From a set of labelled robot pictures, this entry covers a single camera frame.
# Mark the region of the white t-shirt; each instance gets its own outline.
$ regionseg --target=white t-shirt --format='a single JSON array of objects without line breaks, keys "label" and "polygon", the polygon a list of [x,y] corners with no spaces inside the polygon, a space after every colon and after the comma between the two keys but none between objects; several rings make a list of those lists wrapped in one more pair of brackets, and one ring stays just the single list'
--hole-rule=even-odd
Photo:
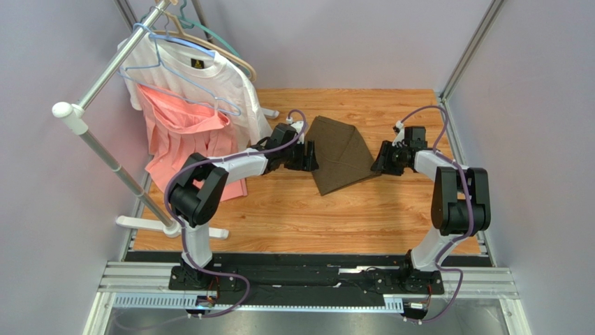
[{"label": "white t-shirt", "polygon": [[[242,114],[238,117],[227,115],[236,130],[238,151],[244,150],[248,141],[255,144],[263,137],[271,135],[272,129],[260,109],[254,86],[246,75],[227,58],[221,56],[217,51],[213,51],[215,56],[212,58],[199,50],[165,40],[157,40],[157,45],[161,59],[169,68],[208,89],[215,96],[233,102],[241,109]],[[193,67],[194,63],[199,61],[203,62],[204,68]],[[155,43],[149,39],[148,35],[145,35],[122,64],[122,70],[129,66],[154,64],[157,64]],[[141,83],[167,89],[189,100],[210,105],[215,104],[213,97],[206,91],[188,83],[163,66],[140,70],[130,69],[125,74]],[[137,84],[131,80],[124,81],[130,92],[132,106],[141,110]],[[220,100],[217,105],[220,109],[235,111],[231,105],[224,101]]]}]

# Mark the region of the wood grain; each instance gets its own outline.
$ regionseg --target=wood grain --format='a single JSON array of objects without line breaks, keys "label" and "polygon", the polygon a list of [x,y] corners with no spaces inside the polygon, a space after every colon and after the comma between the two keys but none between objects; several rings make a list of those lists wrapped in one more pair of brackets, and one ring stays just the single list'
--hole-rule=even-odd
[{"label": "wood grain", "polygon": [[[260,104],[281,116],[301,109],[308,120],[323,115],[353,124],[372,156],[383,140],[392,140],[392,125],[410,111],[436,103],[430,90],[263,89]],[[407,126],[425,126],[431,145],[442,127],[437,111],[418,113]],[[446,136],[439,145],[451,155]],[[247,179],[248,196],[221,203],[212,227],[230,230],[225,241],[211,241],[214,251],[278,253],[405,253],[432,225],[429,209],[433,183],[407,170],[403,176],[377,177],[320,196],[312,175],[279,169]],[[150,195],[163,206],[163,194],[152,185]],[[143,218],[155,218],[145,209]],[[135,250],[181,250],[180,239],[139,231]],[[479,253],[469,239],[456,253]]]}]

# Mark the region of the brown cloth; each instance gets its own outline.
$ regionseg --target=brown cloth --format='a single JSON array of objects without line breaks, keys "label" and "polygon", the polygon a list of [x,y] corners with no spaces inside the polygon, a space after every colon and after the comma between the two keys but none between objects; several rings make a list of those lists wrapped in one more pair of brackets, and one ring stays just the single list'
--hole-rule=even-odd
[{"label": "brown cloth", "polygon": [[327,117],[316,117],[306,141],[314,141],[320,169],[312,172],[321,195],[377,177],[370,171],[374,158],[355,126]]}]

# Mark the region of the black label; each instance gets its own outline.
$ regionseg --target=black label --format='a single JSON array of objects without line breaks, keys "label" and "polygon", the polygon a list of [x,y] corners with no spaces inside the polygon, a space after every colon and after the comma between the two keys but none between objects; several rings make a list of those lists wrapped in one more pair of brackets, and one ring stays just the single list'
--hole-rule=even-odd
[{"label": "black label", "polygon": [[190,65],[193,68],[205,68],[205,62],[199,59],[190,58]]}]

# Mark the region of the beige hanger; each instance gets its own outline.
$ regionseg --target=beige hanger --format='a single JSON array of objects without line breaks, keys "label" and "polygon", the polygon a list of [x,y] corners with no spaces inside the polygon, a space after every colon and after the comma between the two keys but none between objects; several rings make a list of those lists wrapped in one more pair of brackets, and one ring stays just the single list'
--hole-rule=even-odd
[{"label": "beige hanger", "polygon": [[168,31],[167,33],[165,31],[154,31],[154,33],[159,34],[159,35],[169,34],[172,37],[181,38],[182,40],[187,40],[189,42],[198,44],[201,47],[206,47],[207,49],[217,51],[219,54],[221,54],[225,58],[229,59],[233,63],[236,63],[237,65],[248,70],[248,73],[249,73],[248,79],[250,79],[251,82],[256,80],[256,70],[254,70],[252,65],[248,64],[245,60],[240,59],[239,57],[235,56],[231,52],[229,52],[221,47],[218,47],[217,45],[214,45],[212,43],[207,42],[206,40],[203,40],[201,38],[192,36],[192,35],[184,32],[184,28],[182,28],[182,25],[179,23],[177,16],[173,15],[172,13],[166,12],[166,11],[164,11],[163,14],[167,15],[169,17],[169,19],[174,23],[177,31]]}]

